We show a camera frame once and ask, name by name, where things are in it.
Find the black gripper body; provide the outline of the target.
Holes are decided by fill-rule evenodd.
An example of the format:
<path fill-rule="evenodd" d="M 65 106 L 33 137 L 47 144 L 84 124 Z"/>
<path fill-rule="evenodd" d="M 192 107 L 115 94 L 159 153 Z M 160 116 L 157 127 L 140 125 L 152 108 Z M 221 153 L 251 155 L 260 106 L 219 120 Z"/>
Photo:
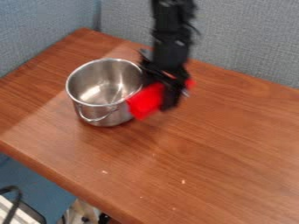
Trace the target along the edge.
<path fill-rule="evenodd" d="M 189 57 L 192 46 L 192 31 L 152 31 L 153 48 L 140 50 L 141 63 L 152 62 L 161 70 L 161 81 L 175 79 L 183 83 L 191 78 L 184 64 Z"/>

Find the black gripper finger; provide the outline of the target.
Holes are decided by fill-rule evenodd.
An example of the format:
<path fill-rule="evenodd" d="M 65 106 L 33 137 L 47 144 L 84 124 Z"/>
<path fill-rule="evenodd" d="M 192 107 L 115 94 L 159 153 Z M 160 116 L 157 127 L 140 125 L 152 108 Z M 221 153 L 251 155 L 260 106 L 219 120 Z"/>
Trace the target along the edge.
<path fill-rule="evenodd" d="M 152 62 L 141 63 L 139 67 L 143 70 L 144 74 L 143 80 L 147 86 L 161 81 L 161 70 Z"/>
<path fill-rule="evenodd" d="M 160 105 L 161 111 L 167 111 L 177 107 L 185 90 L 187 90 L 187 87 L 181 83 L 163 85 L 163 100 Z"/>

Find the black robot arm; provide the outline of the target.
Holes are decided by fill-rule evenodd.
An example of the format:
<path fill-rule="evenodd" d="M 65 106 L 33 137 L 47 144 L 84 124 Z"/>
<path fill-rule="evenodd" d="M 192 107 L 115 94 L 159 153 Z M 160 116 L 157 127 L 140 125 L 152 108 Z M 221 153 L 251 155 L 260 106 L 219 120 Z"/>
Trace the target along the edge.
<path fill-rule="evenodd" d="M 159 109 L 167 111 L 179 105 L 191 75 L 185 69 L 196 29 L 193 0 L 151 0 L 153 16 L 152 50 L 141 50 L 140 68 L 147 83 L 164 86 Z"/>

